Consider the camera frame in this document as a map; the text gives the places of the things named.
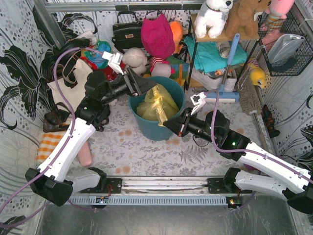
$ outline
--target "black wire basket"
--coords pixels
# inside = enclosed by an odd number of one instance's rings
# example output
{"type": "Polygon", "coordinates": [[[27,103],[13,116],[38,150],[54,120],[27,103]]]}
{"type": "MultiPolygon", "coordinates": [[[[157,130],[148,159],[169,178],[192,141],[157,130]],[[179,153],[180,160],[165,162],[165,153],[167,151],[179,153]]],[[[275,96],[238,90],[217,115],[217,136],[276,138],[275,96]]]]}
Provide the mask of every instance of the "black wire basket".
{"type": "Polygon", "coordinates": [[[270,75],[272,77],[298,76],[313,59],[313,49],[307,39],[307,36],[299,27],[300,24],[291,12],[287,14],[287,18],[285,20],[275,20],[270,23],[266,20],[266,17],[267,14],[263,14],[259,23],[259,44],[265,45],[262,52],[270,75]],[[295,53],[289,58],[271,63],[268,59],[268,52],[277,41],[277,35],[281,35],[281,33],[296,34],[303,36],[305,39],[297,48],[295,53]]]}

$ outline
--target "brown teddy bear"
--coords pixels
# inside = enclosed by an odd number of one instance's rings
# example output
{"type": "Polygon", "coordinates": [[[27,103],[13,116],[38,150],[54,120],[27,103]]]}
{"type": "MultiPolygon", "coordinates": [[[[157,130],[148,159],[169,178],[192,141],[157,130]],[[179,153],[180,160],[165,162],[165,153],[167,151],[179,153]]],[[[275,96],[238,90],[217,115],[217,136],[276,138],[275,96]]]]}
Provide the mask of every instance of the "brown teddy bear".
{"type": "Polygon", "coordinates": [[[244,26],[248,37],[252,37],[258,32],[258,22],[254,20],[254,15],[268,9],[270,0],[239,0],[234,3],[229,11],[226,24],[226,35],[234,37],[238,33],[238,27],[244,26]]]}

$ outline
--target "pink foam roller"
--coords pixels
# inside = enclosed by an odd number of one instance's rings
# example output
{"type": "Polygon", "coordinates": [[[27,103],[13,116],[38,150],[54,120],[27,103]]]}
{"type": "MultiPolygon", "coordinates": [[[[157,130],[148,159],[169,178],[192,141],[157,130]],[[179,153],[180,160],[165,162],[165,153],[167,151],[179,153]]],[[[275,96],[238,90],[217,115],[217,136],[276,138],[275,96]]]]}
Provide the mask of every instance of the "pink foam roller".
{"type": "Polygon", "coordinates": [[[86,141],[84,145],[82,146],[82,148],[79,150],[78,160],[79,160],[80,165],[84,167],[89,166],[93,163],[88,141],[86,141]]]}

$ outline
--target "mop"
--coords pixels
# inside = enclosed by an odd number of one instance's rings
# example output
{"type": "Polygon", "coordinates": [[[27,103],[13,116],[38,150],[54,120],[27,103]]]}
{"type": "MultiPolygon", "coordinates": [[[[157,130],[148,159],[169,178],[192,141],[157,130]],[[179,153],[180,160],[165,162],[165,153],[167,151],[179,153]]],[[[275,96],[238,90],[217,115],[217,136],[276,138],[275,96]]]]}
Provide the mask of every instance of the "mop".
{"type": "MultiPolygon", "coordinates": [[[[255,58],[258,58],[262,47],[256,53],[255,58]]],[[[244,113],[247,115],[252,115],[255,125],[259,133],[259,140],[261,142],[262,148],[269,152],[268,145],[265,140],[261,125],[257,118],[257,114],[262,111],[261,101],[256,93],[255,86],[252,84],[252,80],[249,77],[250,71],[247,69],[239,79],[237,83],[237,91],[240,94],[239,103],[244,113]]]]}
{"type": "MultiPolygon", "coordinates": [[[[220,99],[219,102],[221,103],[237,103],[239,100],[239,93],[238,92],[225,92],[224,91],[224,86],[225,82],[227,79],[229,67],[231,66],[233,62],[233,58],[237,49],[237,45],[239,42],[240,34],[236,33],[233,39],[233,43],[231,44],[228,60],[227,60],[227,66],[225,69],[225,73],[222,79],[221,86],[219,88],[219,94],[220,94],[220,99]]],[[[215,93],[209,93],[206,97],[207,102],[214,102],[216,101],[216,94],[215,93]]]]}

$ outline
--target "red knit hat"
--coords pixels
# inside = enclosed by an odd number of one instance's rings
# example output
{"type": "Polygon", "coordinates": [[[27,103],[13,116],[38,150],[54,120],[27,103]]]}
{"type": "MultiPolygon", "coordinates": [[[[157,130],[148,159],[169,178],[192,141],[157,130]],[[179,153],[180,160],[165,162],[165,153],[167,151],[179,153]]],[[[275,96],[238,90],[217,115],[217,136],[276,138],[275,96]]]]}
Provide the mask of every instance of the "red knit hat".
{"type": "Polygon", "coordinates": [[[145,18],[141,28],[141,41],[152,56],[165,59],[175,51],[173,33],[164,14],[155,20],[145,18]]]}

